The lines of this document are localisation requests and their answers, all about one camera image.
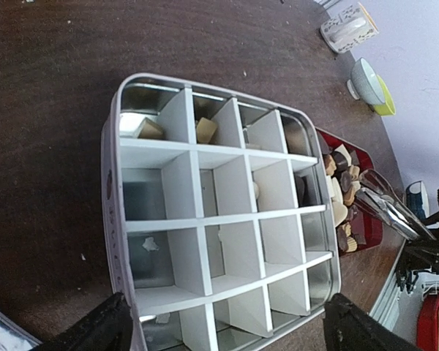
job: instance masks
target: white cardboard divider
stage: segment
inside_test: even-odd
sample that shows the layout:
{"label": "white cardboard divider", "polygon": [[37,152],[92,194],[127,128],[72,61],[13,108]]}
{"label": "white cardboard divider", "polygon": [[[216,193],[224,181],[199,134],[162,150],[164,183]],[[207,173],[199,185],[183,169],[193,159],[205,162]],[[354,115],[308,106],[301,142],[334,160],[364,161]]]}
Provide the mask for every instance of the white cardboard divider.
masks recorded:
{"label": "white cardboard divider", "polygon": [[218,125],[214,136],[216,144],[245,148],[237,98],[229,99],[211,120]]}
{"label": "white cardboard divider", "polygon": [[215,317],[221,322],[265,338],[273,335],[266,287],[259,287],[222,302],[216,304],[214,309]]}
{"label": "white cardboard divider", "polygon": [[213,305],[193,307],[179,312],[182,340],[191,350],[217,351]]}
{"label": "white cardboard divider", "polygon": [[195,148],[198,151],[198,161],[202,170],[213,170],[244,154],[240,148],[225,146],[197,144]]}
{"label": "white cardboard divider", "polygon": [[301,231],[299,215],[260,220],[265,261],[285,265],[306,262],[304,240],[297,235]]}
{"label": "white cardboard divider", "polygon": [[211,295],[205,229],[173,230],[168,240],[176,286],[199,296]]}
{"label": "white cardboard divider", "polygon": [[225,276],[225,262],[223,260],[222,246],[220,237],[218,235],[219,233],[219,225],[205,227],[208,262],[210,266],[210,276],[212,279],[218,276]]}
{"label": "white cardboard divider", "polygon": [[189,151],[189,145],[165,140],[121,138],[122,168],[155,168],[166,166]]}
{"label": "white cardboard divider", "polygon": [[218,215],[249,214],[256,211],[250,166],[244,156],[215,168],[213,179]]}
{"label": "white cardboard divider", "polygon": [[197,226],[211,226],[230,223],[246,222],[251,219],[271,219],[294,214],[313,214],[323,212],[326,205],[308,206],[301,208],[290,208],[287,210],[264,211],[253,214],[231,214],[226,216],[212,216],[198,219],[166,219],[148,221],[127,221],[125,228],[127,233],[157,232],[160,230],[185,229]]}
{"label": "white cardboard divider", "polygon": [[196,155],[186,152],[178,156],[163,167],[161,178],[168,219],[203,217]]}
{"label": "white cardboard divider", "polygon": [[264,167],[268,167],[269,165],[274,165],[277,162],[283,161],[285,159],[273,157],[273,156],[263,156],[263,151],[258,151],[258,156],[254,155],[257,154],[256,152],[248,153],[249,154],[249,161],[250,161],[250,170],[252,172],[256,170],[260,170]]}
{"label": "white cardboard divider", "polygon": [[310,313],[307,271],[271,283],[269,295],[271,309],[296,316],[307,316]]}
{"label": "white cardboard divider", "polygon": [[303,156],[303,155],[289,155],[288,158],[291,161],[291,168],[293,172],[298,172],[300,170],[305,170],[313,165],[318,163],[318,159],[316,157]]}
{"label": "white cardboard divider", "polygon": [[298,272],[321,264],[333,257],[332,252],[313,252],[312,260],[302,265],[275,265],[265,263],[266,277],[263,279],[246,279],[235,276],[218,276],[212,279],[213,295],[199,296],[178,287],[155,287],[136,289],[135,295],[140,316],[190,309],[207,303],[216,303],[233,296],[249,292],[267,284],[288,278]]}
{"label": "white cardboard divider", "polygon": [[173,97],[160,111],[156,122],[164,129],[167,140],[196,143],[192,89],[185,88]]}
{"label": "white cardboard divider", "polygon": [[218,236],[225,274],[254,280],[265,277],[260,230],[256,221],[221,225]]}
{"label": "white cardboard divider", "polygon": [[298,207],[294,175],[289,160],[256,170],[252,177],[260,192],[257,200],[259,211]]}
{"label": "white cardboard divider", "polygon": [[247,139],[249,143],[259,145],[263,150],[288,153],[278,110],[271,111],[248,126]]}

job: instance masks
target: ceramic bowl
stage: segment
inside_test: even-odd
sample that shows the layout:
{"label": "ceramic bowl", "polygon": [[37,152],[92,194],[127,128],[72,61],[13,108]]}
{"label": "ceramic bowl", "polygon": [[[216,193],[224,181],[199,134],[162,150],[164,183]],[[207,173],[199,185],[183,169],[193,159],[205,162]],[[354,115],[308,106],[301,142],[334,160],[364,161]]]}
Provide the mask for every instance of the ceramic bowl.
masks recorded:
{"label": "ceramic bowl", "polygon": [[395,114],[395,104],[390,95],[390,91],[387,89],[386,84],[381,77],[378,76],[379,83],[382,85],[383,95],[386,98],[386,103],[384,105],[373,105],[374,111],[381,116],[392,116]]}
{"label": "ceramic bowl", "polygon": [[383,105],[386,98],[382,85],[369,62],[360,58],[351,70],[351,79],[346,83],[351,96],[362,99],[369,105]]}

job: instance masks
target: red tray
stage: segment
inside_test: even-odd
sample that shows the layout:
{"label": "red tray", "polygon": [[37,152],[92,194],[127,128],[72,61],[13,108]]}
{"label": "red tray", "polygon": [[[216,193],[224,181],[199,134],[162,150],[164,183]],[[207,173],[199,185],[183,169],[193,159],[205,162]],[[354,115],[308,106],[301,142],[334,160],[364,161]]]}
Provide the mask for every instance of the red tray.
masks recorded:
{"label": "red tray", "polygon": [[416,346],[423,351],[439,348],[439,294],[429,295],[423,302],[418,317]]}
{"label": "red tray", "polygon": [[[337,148],[338,146],[343,144],[348,151],[356,151],[361,171],[374,169],[374,164],[372,163],[371,156],[369,156],[369,154],[365,150],[349,143],[348,141],[339,139],[338,137],[329,134],[328,132],[324,132],[322,129],[317,128],[317,130],[319,131],[319,133],[322,134],[323,139],[325,139],[325,141],[331,148]],[[377,246],[382,241],[382,222],[378,219],[372,218],[370,215],[365,214],[361,211],[358,212],[355,219],[351,222],[351,229],[353,233],[363,233],[364,237],[366,238],[366,245],[358,245],[358,249],[356,251],[361,251],[370,247]]]}

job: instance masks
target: wooden table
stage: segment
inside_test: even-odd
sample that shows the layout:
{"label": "wooden table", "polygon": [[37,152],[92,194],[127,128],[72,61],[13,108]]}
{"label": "wooden table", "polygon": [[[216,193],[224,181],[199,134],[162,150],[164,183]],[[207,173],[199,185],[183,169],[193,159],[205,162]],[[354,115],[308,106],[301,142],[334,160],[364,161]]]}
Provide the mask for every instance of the wooden table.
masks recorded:
{"label": "wooden table", "polygon": [[[345,87],[308,0],[0,0],[0,310],[41,339],[110,295],[100,132],[133,72],[244,91],[297,107],[367,149],[398,189],[380,117]],[[402,240],[342,258],[342,291],[369,311]],[[324,350],[320,319],[269,347]]]}

